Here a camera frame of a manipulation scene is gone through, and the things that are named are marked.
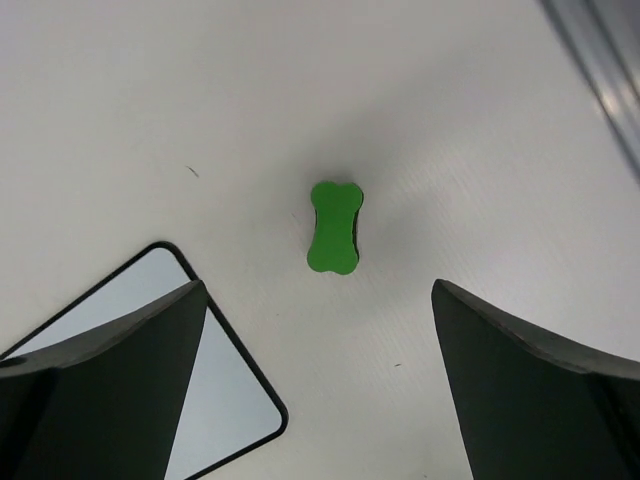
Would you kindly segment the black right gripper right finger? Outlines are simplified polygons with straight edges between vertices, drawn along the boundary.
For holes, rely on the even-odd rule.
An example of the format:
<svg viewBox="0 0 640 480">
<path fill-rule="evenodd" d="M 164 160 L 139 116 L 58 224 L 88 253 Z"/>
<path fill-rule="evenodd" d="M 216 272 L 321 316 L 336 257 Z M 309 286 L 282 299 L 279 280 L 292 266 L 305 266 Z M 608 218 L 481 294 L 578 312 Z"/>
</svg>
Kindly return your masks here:
<svg viewBox="0 0 640 480">
<path fill-rule="evenodd" d="M 476 479 L 636 479 L 639 364 L 513 316 L 445 280 L 437 337 Z"/>
</svg>

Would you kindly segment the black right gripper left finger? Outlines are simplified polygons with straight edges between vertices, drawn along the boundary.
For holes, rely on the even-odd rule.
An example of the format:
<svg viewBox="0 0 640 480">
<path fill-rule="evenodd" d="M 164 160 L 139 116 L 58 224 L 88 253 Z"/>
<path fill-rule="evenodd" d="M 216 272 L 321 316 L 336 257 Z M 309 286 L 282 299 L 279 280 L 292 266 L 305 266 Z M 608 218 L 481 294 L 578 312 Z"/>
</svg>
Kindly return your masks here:
<svg viewBox="0 0 640 480">
<path fill-rule="evenodd" d="M 192 281 L 2 361 L 2 478 L 164 478 L 206 310 Z"/>
</svg>

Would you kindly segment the small black-framed whiteboard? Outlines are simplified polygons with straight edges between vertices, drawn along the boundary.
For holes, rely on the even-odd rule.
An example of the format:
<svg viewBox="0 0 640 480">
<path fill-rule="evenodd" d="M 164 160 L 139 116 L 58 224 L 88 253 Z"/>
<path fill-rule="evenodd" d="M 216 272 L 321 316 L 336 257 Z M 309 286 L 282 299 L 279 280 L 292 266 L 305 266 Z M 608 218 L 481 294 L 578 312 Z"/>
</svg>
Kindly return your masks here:
<svg viewBox="0 0 640 480">
<path fill-rule="evenodd" d="M 177 246 L 152 243 L 1 357 L 27 354 L 83 333 L 197 277 Z M 210 301 L 166 478 L 199 479 L 281 435 L 287 422 L 284 403 Z"/>
</svg>

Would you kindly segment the green bone-shaped eraser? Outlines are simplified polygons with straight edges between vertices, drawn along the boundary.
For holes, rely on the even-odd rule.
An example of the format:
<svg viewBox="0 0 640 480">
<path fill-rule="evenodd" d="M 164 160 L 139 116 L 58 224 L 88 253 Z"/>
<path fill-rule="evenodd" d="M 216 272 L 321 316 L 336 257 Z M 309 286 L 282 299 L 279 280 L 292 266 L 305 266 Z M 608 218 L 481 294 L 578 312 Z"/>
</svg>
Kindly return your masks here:
<svg viewBox="0 0 640 480">
<path fill-rule="evenodd" d="M 356 225 L 364 194 L 355 183 L 324 181 L 310 194 L 315 228 L 307 263 L 319 273 L 353 273 L 359 263 Z"/>
</svg>

